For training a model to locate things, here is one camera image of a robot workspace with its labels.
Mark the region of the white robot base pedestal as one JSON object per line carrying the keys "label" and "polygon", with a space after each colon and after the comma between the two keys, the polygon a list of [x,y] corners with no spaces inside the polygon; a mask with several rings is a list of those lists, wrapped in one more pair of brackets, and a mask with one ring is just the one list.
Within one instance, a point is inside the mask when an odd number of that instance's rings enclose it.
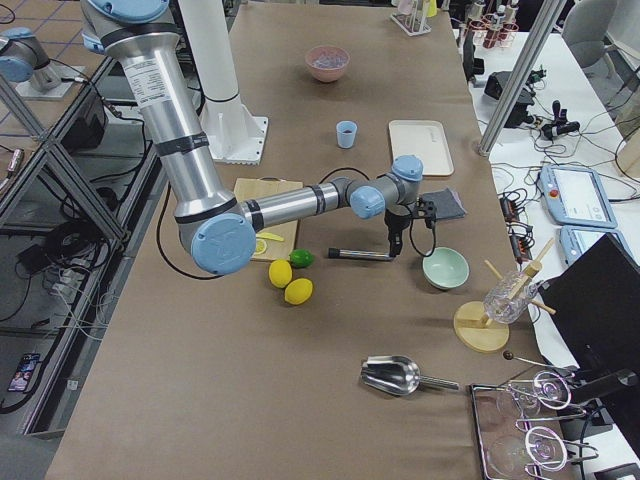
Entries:
{"label": "white robot base pedestal", "polygon": [[215,161],[257,165],[269,120],[243,104],[223,3],[181,1],[182,20],[204,95],[200,122]]}

